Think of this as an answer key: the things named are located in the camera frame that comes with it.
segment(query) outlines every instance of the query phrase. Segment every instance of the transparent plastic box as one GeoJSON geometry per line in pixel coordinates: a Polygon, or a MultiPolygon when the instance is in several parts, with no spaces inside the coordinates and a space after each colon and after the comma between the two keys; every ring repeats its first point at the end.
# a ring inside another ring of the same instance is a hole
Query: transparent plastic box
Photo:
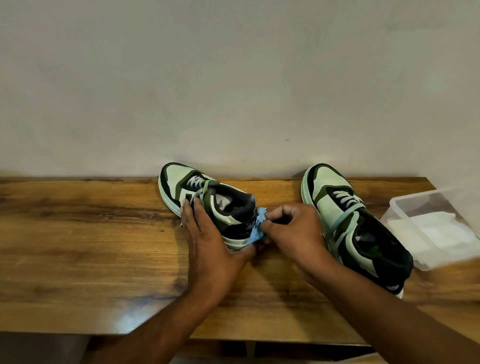
{"type": "Polygon", "coordinates": [[[430,270],[480,256],[480,196],[446,188],[394,197],[381,222],[430,270]]]}

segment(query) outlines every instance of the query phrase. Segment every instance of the hand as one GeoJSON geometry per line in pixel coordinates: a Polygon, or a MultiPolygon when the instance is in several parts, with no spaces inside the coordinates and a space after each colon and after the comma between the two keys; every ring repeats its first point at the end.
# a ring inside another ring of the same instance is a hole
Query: hand
{"type": "Polygon", "coordinates": [[[230,292],[245,264],[255,255],[255,247],[248,245],[238,252],[230,252],[198,198],[195,198],[193,208],[195,216],[188,200],[183,200],[180,208],[183,233],[188,242],[185,294],[198,294],[217,306],[230,292]]]}
{"type": "Polygon", "coordinates": [[[333,257],[327,250],[317,210],[306,204],[285,204],[265,214],[260,230],[272,240],[288,258],[306,273],[312,274],[323,262],[333,257]],[[272,220],[290,219],[288,225],[272,220]]]}

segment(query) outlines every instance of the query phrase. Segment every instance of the sneaker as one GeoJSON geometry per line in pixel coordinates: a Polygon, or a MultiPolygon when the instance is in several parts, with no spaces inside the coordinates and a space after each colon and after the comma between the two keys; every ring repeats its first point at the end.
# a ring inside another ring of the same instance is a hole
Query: sneaker
{"type": "Polygon", "coordinates": [[[305,172],[301,196],[317,208],[332,255],[401,298],[413,268],[412,256],[367,210],[352,185],[331,166],[317,164],[305,172]]]}
{"type": "Polygon", "coordinates": [[[178,216],[181,201],[192,202],[199,197],[228,249],[235,251],[248,245],[257,219],[253,195],[180,163],[164,165],[158,187],[165,204],[178,216]]]}

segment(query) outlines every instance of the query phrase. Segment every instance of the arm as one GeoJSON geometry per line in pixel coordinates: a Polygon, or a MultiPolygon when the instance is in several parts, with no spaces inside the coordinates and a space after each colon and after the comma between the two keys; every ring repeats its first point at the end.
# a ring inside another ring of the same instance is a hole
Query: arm
{"type": "Polygon", "coordinates": [[[166,364],[230,291],[240,271],[255,255],[255,247],[229,252],[200,200],[195,216],[187,200],[181,220],[188,242],[188,286],[165,307],[115,345],[101,352],[92,364],[166,364]]]}
{"type": "Polygon", "coordinates": [[[326,249],[315,208],[283,205],[261,229],[390,364],[477,363],[480,345],[338,263],[326,249]]]}

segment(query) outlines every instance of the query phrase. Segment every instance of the wooden table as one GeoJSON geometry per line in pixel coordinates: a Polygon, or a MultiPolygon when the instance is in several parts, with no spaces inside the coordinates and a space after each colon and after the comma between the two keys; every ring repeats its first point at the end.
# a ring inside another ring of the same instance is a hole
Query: wooden table
{"type": "MultiPolygon", "coordinates": [[[[351,178],[380,217],[425,178],[351,178]]],[[[259,206],[300,201],[297,179],[225,179],[259,206]]],[[[0,179],[0,331],[127,333],[185,288],[187,246],[156,178],[0,179]]],[[[480,261],[415,270],[405,299],[480,341],[480,261]]],[[[364,343],[272,249],[248,264],[195,338],[364,343]]]]}

